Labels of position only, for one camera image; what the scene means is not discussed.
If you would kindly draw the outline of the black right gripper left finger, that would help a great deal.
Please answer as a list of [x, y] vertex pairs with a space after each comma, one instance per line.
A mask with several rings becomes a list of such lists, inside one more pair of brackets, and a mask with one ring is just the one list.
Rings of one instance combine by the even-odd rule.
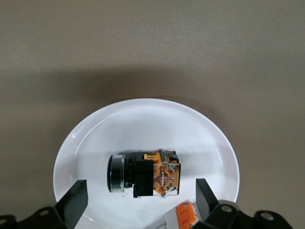
[[78, 180], [53, 207], [44, 207], [17, 221], [14, 215], [1, 215], [2, 229], [73, 229], [88, 206], [87, 181]]

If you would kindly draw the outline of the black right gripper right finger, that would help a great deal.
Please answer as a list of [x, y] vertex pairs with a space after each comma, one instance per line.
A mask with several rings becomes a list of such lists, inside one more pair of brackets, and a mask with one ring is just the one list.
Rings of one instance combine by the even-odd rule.
[[196, 179], [196, 205], [201, 220], [194, 229], [291, 229], [280, 214], [260, 210], [250, 217], [230, 201], [220, 203], [206, 179]]

